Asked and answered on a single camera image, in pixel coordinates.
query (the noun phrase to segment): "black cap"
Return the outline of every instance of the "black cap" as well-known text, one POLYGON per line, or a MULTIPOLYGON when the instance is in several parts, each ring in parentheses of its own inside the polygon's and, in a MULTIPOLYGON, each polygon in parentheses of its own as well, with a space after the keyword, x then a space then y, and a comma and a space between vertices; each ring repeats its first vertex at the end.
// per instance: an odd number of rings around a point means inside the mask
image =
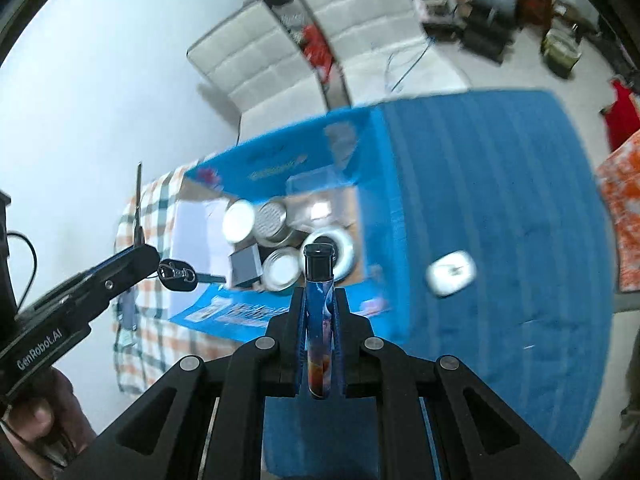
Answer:
POLYGON ((305 246, 305 276, 310 282, 329 282, 334 278, 334 247, 331 244, 305 246))

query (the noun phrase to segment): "key fob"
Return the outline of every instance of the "key fob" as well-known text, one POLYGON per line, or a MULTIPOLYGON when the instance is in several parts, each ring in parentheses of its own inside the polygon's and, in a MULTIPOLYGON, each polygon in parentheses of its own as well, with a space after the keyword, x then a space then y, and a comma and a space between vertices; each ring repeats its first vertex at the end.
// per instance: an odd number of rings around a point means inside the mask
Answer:
POLYGON ((166 288, 175 292, 191 292, 198 285, 196 271, 182 260, 162 260, 158 265, 158 278, 166 288))

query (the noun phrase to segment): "plaid blanket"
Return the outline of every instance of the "plaid blanket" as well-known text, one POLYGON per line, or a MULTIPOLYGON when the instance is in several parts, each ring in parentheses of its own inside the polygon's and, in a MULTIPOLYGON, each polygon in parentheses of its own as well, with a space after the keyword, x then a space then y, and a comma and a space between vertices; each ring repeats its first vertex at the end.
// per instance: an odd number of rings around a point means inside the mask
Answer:
MULTIPOLYGON (((167 173, 142 190, 141 224, 146 243, 158 249, 160 258, 170 256, 178 194, 184 173, 196 163, 167 173)), ((135 199, 127 205, 115 241, 119 252, 133 244, 135 199)), ((121 391, 140 395, 185 355, 198 355, 205 361, 234 352, 241 343, 209 336, 167 320, 170 292, 157 278, 143 280, 132 292, 136 306, 136 329, 124 330, 124 295, 113 301, 114 366, 121 391)))

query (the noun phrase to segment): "blue mat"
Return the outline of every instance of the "blue mat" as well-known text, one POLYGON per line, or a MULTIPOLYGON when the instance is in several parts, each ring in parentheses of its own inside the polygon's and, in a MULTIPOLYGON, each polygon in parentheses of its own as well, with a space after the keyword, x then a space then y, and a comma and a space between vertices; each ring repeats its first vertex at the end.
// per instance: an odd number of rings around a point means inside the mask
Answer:
MULTIPOLYGON (((396 159, 411 272, 404 349, 460 357, 570 460, 600 391, 613 292, 606 213, 572 125, 539 91, 378 108, 396 159), (457 250, 472 255, 478 277, 438 299, 425 270, 457 250)), ((362 400, 268 399, 268 469, 372 478, 373 412, 362 400)))

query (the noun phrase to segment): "hand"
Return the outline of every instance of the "hand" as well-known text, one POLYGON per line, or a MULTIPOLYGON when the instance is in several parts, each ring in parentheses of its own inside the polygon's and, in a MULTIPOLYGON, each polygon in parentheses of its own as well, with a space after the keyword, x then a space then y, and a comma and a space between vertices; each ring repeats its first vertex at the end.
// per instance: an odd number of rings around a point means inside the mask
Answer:
MULTIPOLYGON (((47 436, 54 422, 57 422, 71 440, 76 453, 87 448, 95 439, 95 432, 82 412, 69 379, 62 372, 52 368, 34 389, 35 397, 19 402, 6 416, 5 422, 9 427, 32 444, 47 436)), ((38 476, 45 480, 53 478, 53 468, 49 462, 26 447, 10 432, 6 432, 6 436, 24 463, 38 476)))

